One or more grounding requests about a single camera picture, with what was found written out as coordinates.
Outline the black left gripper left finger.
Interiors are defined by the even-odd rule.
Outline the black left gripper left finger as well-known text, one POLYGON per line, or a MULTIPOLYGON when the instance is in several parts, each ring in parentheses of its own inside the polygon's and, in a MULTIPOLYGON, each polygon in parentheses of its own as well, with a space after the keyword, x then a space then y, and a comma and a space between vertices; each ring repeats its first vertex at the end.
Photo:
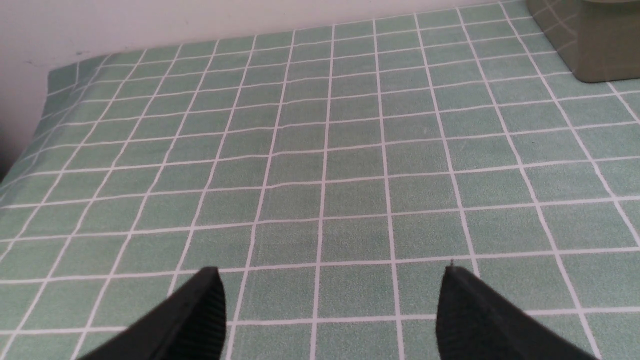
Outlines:
POLYGON ((209 266, 82 359, 219 360, 226 334, 226 292, 218 268, 209 266))

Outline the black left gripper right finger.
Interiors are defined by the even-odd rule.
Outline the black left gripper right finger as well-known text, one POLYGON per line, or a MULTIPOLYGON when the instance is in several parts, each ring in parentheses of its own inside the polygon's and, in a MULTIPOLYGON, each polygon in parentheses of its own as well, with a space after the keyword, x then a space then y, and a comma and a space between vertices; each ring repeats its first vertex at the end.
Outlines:
POLYGON ((468 269, 448 265, 436 313, 442 360, 592 360, 468 269))

